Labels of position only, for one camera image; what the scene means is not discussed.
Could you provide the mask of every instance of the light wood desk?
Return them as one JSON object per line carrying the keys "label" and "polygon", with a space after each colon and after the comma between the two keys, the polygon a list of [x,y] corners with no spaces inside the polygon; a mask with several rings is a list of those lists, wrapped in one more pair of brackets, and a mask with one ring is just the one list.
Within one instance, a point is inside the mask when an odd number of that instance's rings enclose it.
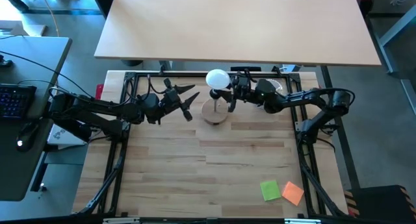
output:
{"label": "light wood desk", "polygon": [[[124,74],[107,73],[102,99],[120,100]],[[315,73],[300,76],[304,90],[318,86]],[[162,80],[152,78],[157,90],[163,90]],[[201,117],[202,104],[210,98],[205,79],[171,81],[177,85],[196,84],[181,95],[183,99],[201,92],[190,108],[193,120],[186,122],[177,110],[163,117],[162,125],[144,122],[132,126],[118,214],[161,218],[293,218],[298,213],[306,214],[304,198],[299,206],[284,198],[264,202],[260,189],[265,180],[277,180],[281,191],[287,181],[303,188],[289,109],[267,114],[249,103],[238,102],[224,123],[212,126]],[[138,93],[146,93],[147,85],[146,79],[141,79]],[[310,118],[318,111],[315,106],[307,106]],[[320,137],[329,140],[326,135]],[[84,208],[101,187],[109,149],[110,143],[104,140],[90,144],[73,211]],[[315,154],[321,184],[347,213],[333,149],[317,142]]]}
{"label": "light wood desk", "polygon": [[114,0],[95,56],[380,65],[356,0]]}

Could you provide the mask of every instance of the paper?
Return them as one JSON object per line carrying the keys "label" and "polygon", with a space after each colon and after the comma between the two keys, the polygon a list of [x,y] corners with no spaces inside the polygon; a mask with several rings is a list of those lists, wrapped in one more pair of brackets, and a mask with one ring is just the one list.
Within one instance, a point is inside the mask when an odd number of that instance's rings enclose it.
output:
{"label": "paper", "polygon": [[260,187],[265,201],[270,201],[281,197],[278,183],[275,180],[262,182]]}
{"label": "paper", "polygon": [[302,189],[291,182],[287,182],[282,196],[288,201],[292,202],[294,205],[298,206],[303,195],[304,191]]}

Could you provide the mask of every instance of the computer mouse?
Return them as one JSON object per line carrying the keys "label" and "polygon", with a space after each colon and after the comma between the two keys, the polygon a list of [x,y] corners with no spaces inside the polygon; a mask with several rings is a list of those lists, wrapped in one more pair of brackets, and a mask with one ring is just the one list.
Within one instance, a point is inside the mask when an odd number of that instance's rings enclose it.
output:
{"label": "computer mouse", "polygon": [[34,139],[36,138],[38,128],[39,124],[37,121],[26,123],[23,126],[23,128],[19,132],[16,142],[16,149],[18,151],[27,152],[33,147]]}

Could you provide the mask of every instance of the black desk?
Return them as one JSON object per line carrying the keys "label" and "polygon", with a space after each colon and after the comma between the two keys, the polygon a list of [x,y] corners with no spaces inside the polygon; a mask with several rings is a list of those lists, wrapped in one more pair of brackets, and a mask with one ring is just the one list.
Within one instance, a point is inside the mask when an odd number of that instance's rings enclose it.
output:
{"label": "black desk", "polygon": [[[0,51],[12,53],[43,64],[60,72],[70,49],[69,38],[13,37],[0,40]],[[14,67],[0,69],[0,83],[16,84],[23,79],[39,79],[55,83],[57,74],[36,64],[4,55],[11,59]],[[24,82],[37,87],[28,117],[37,119],[42,115],[52,85],[44,82]],[[43,120],[33,148],[21,153],[16,150],[16,137],[24,122],[0,121],[0,201],[21,201],[27,192],[29,183],[46,144],[52,121]]]}

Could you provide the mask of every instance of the round wooden stand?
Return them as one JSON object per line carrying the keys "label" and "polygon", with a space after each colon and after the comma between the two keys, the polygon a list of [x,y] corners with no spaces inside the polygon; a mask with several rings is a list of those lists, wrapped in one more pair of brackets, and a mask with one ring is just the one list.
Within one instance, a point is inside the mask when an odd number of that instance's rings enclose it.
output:
{"label": "round wooden stand", "polygon": [[218,125],[225,121],[228,116],[228,105],[225,101],[218,99],[216,101],[216,111],[214,111],[214,99],[206,101],[202,105],[202,118],[209,124]]}

